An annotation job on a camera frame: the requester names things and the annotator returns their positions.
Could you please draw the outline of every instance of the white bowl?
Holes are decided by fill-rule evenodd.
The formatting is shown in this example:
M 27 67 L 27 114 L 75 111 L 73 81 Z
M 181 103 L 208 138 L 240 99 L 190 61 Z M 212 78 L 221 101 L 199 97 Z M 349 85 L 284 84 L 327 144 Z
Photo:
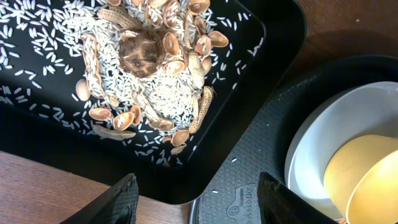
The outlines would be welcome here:
M 323 176 L 333 154 L 365 134 L 398 137 L 398 83 L 371 83 L 344 91 L 313 111 L 287 152 L 288 188 L 328 217 L 343 218 L 323 188 Z

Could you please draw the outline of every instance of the black plate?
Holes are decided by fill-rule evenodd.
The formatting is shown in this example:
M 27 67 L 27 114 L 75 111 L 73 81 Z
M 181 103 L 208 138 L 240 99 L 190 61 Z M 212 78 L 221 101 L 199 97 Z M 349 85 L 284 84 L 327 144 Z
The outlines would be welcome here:
M 53 119 L 39 119 L 39 113 L 47 114 L 50 118 L 54 113 L 42 108 L 41 104 L 62 108 L 65 113 L 64 119 L 68 121 L 73 121 L 74 112 L 82 111 L 84 103 L 74 101 L 70 95 L 74 92 L 75 83 L 83 74 L 84 65 L 81 57 L 68 58 L 66 50 L 60 47 L 61 50 L 57 54 L 64 55 L 65 61 L 73 65 L 73 75 L 68 77 L 63 72 L 46 77 L 38 75 L 35 80 L 44 87 L 43 90 L 35 89 L 27 77 L 15 77 L 13 74 L 20 69 L 41 74 L 44 63 L 49 63 L 33 52 L 31 39 L 26 34 L 27 29 L 25 32 L 14 30 L 16 33 L 12 40 L 6 40 L 18 46 L 12 51 L 20 53 L 22 58 L 10 61 L 10 64 L 15 65 L 13 69 L 1 71 L 0 85 L 9 86 L 11 91 L 18 87 L 22 87 L 23 90 L 18 95 L 6 95 L 16 105 L 13 109 L 10 110 L 9 105 L 1 105 L 3 118 L 8 118 L 1 125 L 3 130 L 7 130 L 1 135 L 5 146 L 3 150 L 105 184 L 114 184 L 126 174 L 134 172 L 141 195 L 167 203 L 187 203 L 195 199 L 203 192 L 251 118 L 274 89 L 300 48 L 305 35 L 302 13 L 293 1 L 267 1 L 259 5 L 248 5 L 255 6 L 252 9 L 261 13 L 262 21 L 267 27 L 267 36 L 255 60 L 248 54 L 247 49 L 253 50 L 259 45 L 261 37 L 265 35 L 264 24 L 236 1 L 212 2 L 212 20 L 218 23 L 215 29 L 229 37 L 234 49 L 229 58 L 225 58 L 225 55 L 230 49 L 215 50 L 219 55 L 219 64 L 213 67 L 206 84 L 211 84 L 222 61 L 228 64 L 224 72 L 227 79 L 224 83 L 218 81 L 214 85 L 217 95 L 201 129 L 195 134 L 193 141 L 188 143 L 184 152 L 178 155 L 185 166 L 178 167 L 179 169 L 164 169 L 151 163 L 150 156 L 137 157 L 134 150 L 142 151 L 138 147 L 124 147 L 121 142 L 109 140 L 100 141 L 96 136 L 88 138 L 61 127 L 60 123 Z M 239 22 L 238 12 L 245 12 L 249 20 L 243 18 L 243 21 Z M 215 17 L 228 17 L 236 21 L 238 30 L 225 27 Z M 234 65 L 238 60 L 242 60 L 241 65 L 248 65 L 240 76 L 237 75 Z M 236 82 L 238 85 L 235 91 L 231 91 Z M 28 102 L 18 105 L 14 98 L 25 94 L 26 88 L 32 89 L 32 95 Z M 32 103 L 37 103 L 38 106 L 29 111 Z M 144 142 L 142 137 L 134 138 L 131 144 L 139 142 Z M 192 154 L 195 145 L 198 147 Z
M 247 217 L 252 223 L 260 223 L 265 212 L 260 211 L 257 202 L 259 174 L 268 172 L 284 182 L 287 151 L 308 115 L 341 91 L 381 81 L 398 82 L 398 59 L 360 56 L 328 62 L 280 87 L 252 120 L 199 202 L 194 203 L 192 209 L 196 211 L 191 214 L 197 216 L 191 217 L 190 224 L 229 224 L 235 223 L 234 219 L 244 223 L 240 218 Z M 245 197 L 243 201 L 250 202 L 251 212 L 234 207 L 241 199 L 236 189 L 253 192 L 249 200 Z

